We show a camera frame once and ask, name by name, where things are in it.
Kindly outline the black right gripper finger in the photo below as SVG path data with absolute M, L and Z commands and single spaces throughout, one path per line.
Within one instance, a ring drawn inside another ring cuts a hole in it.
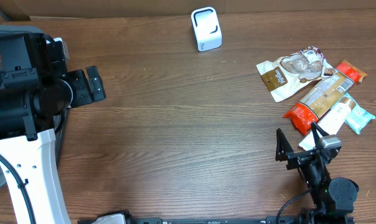
M 294 154 L 294 151 L 285 137 L 283 131 L 278 128 L 276 130 L 276 161 L 287 161 Z
M 324 136 L 328 136 L 329 134 L 323 130 L 317 123 L 312 122 L 311 123 L 311 131 L 314 138 L 315 146 L 314 148 L 317 148 L 318 141 L 323 138 Z

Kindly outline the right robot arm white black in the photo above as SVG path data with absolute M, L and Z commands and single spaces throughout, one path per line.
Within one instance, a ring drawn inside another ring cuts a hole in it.
M 274 218 L 275 223 L 354 223 L 349 214 L 354 211 L 359 186 L 344 177 L 331 178 L 326 165 L 342 147 L 341 140 L 328 134 L 315 122 L 311 123 L 315 146 L 295 153 L 281 129 L 276 130 L 276 161 L 286 161 L 288 170 L 296 169 L 307 190 L 288 200 Z M 282 212 L 294 201 L 309 194 L 314 208 L 302 209 L 296 218 L 284 217 Z

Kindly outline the teal wet wipes pack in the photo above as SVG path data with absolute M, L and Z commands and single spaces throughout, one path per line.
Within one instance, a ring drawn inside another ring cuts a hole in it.
M 360 134 L 361 130 L 372 120 L 375 116 L 363 109 L 348 93 L 344 94 L 345 97 L 354 101 L 355 106 L 345 120 L 345 123 L 350 127 L 353 132 Z

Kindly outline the orange spaghetti pack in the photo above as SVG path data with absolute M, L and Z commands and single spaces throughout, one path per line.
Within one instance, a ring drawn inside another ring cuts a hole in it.
M 346 92 L 367 76 L 346 60 L 326 70 L 326 74 L 330 77 L 319 81 L 283 116 L 289 118 L 303 135 L 311 129 L 311 123 L 318 122 Z

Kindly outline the beige paper pouch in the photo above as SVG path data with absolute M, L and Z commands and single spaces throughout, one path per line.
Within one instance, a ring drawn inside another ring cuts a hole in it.
M 288 56 L 256 65 L 275 102 L 293 96 L 313 81 L 324 80 L 335 74 L 321 50 L 308 46 Z

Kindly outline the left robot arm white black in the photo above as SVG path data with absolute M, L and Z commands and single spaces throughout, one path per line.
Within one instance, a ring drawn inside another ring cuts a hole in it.
M 18 223 L 69 223 L 57 172 L 55 116 L 102 101 L 95 66 L 68 71 L 63 43 L 43 33 L 0 37 L 0 166 Z

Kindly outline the white cream tube gold cap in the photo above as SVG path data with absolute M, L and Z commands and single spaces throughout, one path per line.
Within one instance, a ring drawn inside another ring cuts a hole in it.
M 356 105 L 353 99 L 344 96 L 317 122 L 317 124 L 328 134 L 337 134 Z M 305 151 L 313 149 L 315 145 L 316 143 L 314 142 L 312 131 L 299 143 L 299 147 Z

